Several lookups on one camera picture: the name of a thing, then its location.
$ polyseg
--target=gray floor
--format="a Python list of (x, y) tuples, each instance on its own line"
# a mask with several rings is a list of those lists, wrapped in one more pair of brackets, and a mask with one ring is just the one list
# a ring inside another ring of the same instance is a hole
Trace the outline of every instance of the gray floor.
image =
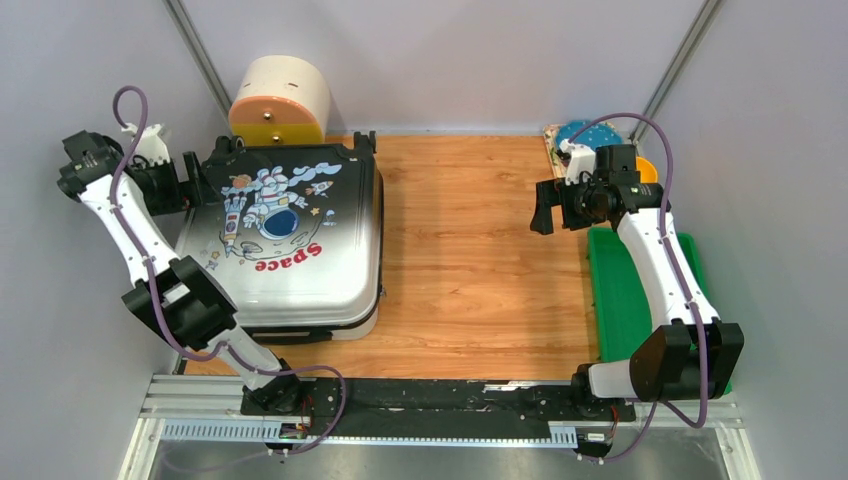
[[(616, 450), (626, 448), (635, 430), (620, 429)], [(258, 444), (184, 442), (163, 445), (168, 460), (179, 467), (220, 465), (261, 452)], [(280, 464), (280, 457), (261, 457), (226, 470), (186, 474), (154, 466), (154, 479), (281, 479), (298, 480), (536, 480), (536, 479), (727, 479), (712, 430), (652, 429), (626, 460), (603, 466), (578, 462), (573, 454), (543, 449), (375, 447), (323, 445)]]

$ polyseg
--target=wooden floor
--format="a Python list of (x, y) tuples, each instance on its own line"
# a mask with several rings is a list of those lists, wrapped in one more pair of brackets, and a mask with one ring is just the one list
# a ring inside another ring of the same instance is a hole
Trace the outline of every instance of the wooden floor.
[[(383, 136), (378, 148), (388, 296), (377, 325), (278, 355), (346, 376), (519, 380), (570, 379), (596, 360), (586, 232), (528, 227), (535, 183), (551, 177), (541, 136)], [(231, 372), (216, 360), (186, 373)]]

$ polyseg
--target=metal pole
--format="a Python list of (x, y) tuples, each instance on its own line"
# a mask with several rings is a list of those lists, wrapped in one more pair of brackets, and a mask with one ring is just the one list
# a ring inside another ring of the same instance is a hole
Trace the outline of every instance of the metal pole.
[(191, 17), (189, 17), (185, 5), (183, 5), (182, 0), (162, 0), (162, 3), (164, 3), (165, 8), (168, 9), (168, 13), (171, 15), (174, 25), (180, 32), (180, 36), (183, 37), (183, 42), (185, 42), (186, 48), (188, 48), (189, 53), (191, 53), (192, 58), (194, 58), (194, 62), (197, 64), (200, 74), (203, 76), (203, 79), (206, 81), (206, 85), (212, 92), (212, 96), (215, 98), (215, 103), (218, 104), (218, 108), (221, 110), (224, 118), (226, 118), (230, 111), (230, 107), (233, 105), (233, 101), (227, 93), (227, 89), (224, 88), (224, 83), (221, 82), (221, 77), (215, 70), (215, 65), (212, 64), (209, 54), (203, 47), (203, 42), (200, 41), (200, 36), (197, 34), (197, 29), (194, 28), (194, 24), (191, 22)]
[[(656, 90), (654, 90), (653, 95), (651, 95), (651, 99), (648, 101), (648, 105), (642, 112), (645, 116), (648, 118), (654, 118), (657, 112), (659, 112), (668, 92), (677, 81), (677, 78), (680, 76), (680, 72), (683, 71), (686, 63), (692, 57), (692, 54), (695, 52), (695, 49), (698, 47), (698, 44), (704, 37), (704, 34), (713, 19), (716, 17), (716, 14), (718, 14), (722, 5), (724, 5), (724, 0), (705, 0), (704, 4), (701, 5), (701, 10), (698, 12), (698, 15), (695, 16), (695, 20), (689, 27), (689, 31), (686, 32), (686, 36), (683, 37), (683, 41), (680, 43), (677, 53), (674, 54), (674, 58), (671, 60), (671, 63), (666, 69), (662, 80), (660, 80), (659, 85), (657, 85)], [(633, 129), (633, 133), (630, 134), (630, 140), (638, 145), (647, 133), (648, 124), (645, 122), (639, 122), (636, 125), (636, 128)]]

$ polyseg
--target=round container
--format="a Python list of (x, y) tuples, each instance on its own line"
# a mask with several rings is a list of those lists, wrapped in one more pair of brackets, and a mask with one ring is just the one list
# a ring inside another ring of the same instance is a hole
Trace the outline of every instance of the round container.
[(269, 55), (247, 68), (230, 108), (230, 129), (248, 146), (323, 143), (330, 88), (311, 63)]

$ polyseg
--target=green plastic crate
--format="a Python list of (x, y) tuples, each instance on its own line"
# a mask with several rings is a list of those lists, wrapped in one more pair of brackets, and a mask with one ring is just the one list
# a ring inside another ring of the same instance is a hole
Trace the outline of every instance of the green plastic crate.
[[(678, 233), (677, 239), (698, 286), (709, 300), (695, 240), (685, 233)], [(589, 229), (589, 264), (601, 361), (626, 360), (653, 330), (648, 298), (636, 265), (618, 234), (602, 227)]]

